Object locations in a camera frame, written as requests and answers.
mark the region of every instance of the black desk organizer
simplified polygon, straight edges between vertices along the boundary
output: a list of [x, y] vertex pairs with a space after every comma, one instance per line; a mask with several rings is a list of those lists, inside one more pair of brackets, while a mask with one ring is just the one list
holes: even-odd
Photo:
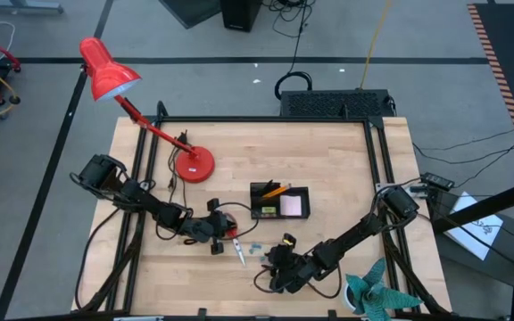
[[[283, 193], [263, 199], [263, 195], [278, 189], [280, 183], [251, 183], [251, 219], [307, 219], [311, 214], [309, 187], [291, 187]], [[301, 196], [301, 216], [283, 215], [281, 213], [281, 195]], [[263, 208], [275, 208], [275, 213], [263, 213]]]

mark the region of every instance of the pen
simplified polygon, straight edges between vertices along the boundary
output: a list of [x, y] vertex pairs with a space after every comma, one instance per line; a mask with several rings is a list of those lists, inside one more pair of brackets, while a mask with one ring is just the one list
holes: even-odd
[[287, 185], [287, 186], [281, 186], [281, 187], [279, 187], [278, 189], [276, 189], [276, 190], [274, 190], [272, 192], [264, 194], [263, 198], [269, 198], [269, 197], [277, 196], [277, 195], [283, 193], [284, 191], [286, 191], [289, 188], [291, 188], [290, 184]]

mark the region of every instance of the wooden tabletop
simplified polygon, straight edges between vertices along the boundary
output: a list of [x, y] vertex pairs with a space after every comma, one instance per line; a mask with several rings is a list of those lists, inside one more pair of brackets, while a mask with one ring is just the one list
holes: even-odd
[[[374, 192], [362, 124], [170, 122], [162, 129], [171, 136], [187, 129], [189, 143], [206, 147], [214, 155], [216, 168], [212, 176], [200, 184], [186, 185], [187, 206], [195, 210], [196, 216], [208, 214], [206, 202], [214, 197], [221, 202], [249, 204], [249, 184], [272, 178], [283, 184], [308, 186], [311, 216], [307, 220], [262, 220], [253, 232], [240, 238], [247, 267], [241, 264], [231, 242], [224, 243], [224, 253], [212, 256], [209, 243], [186, 246], [182, 243], [184, 237], [168, 242], [158, 239], [155, 224], [147, 216], [132, 314], [184, 316], [195, 315], [199, 308], [207, 308], [208, 314], [214, 316], [322, 317], [329, 309], [335, 309], [340, 317], [352, 314], [340, 296], [323, 299], [307, 286], [294, 294], [267, 294], [253, 286], [253, 277], [261, 271], [261, 256], [280, 241], [283, 233], [295, 236], [295, 252], [303, 253], [318, 242], [338, 237], [368, 212]], [[121, 118], [112, 139], [110, 155], [125, 163], [128, 171], [138, 132], [138, 126]], [[385, 132], [396, 181], [417, 177], [406, 119], [385, 119]], [[383, 179], [376, 131], [373, 138]], [[149, 135], [142, 175], [150, 139]], [[153, 174], [157, 186], [152, 193], [166, 201], [171, 148], [171, 144], [160, 141]], [[183, 202], [181, 192], [179, 184], [174, 202]], [[427, 215], [426, 204], [419, 202], [419, 206], [419, 212]], [[233, 206], [222, 209], [236, 217], [239, 232], [253, 224], [247, 210]], [[110, 212], [111, 204], [99, 201], [92, 229]], [[88, 302], [112, 269], [121, 217], [120, 214], [103, 227], [90, 246], [79, 291], [82, 302]], [[451, 309], [430, 223], [417, 218], [405, 230], [414, 272], [436, 300]], [[250, 254], [252, 243], [261, 244], [262, 250]], [[363, 276], [384, 256], [381, 236], [370, 237], [346, 253], [341, 267], [343, 273]], [[405, 287], [403, 274], [398, 271], [401, 286]], [[268, 281], [265, 274], [259, 284], [267, 287]], [[334, 293], [337, 283], [335, 272], [316, 285], [325, 293]], [[125, 285], [126, 276], [120, 280], [119, 293]], [[117, 307], [121, 307], [121, 301], [122, 295], [118, 295]]]

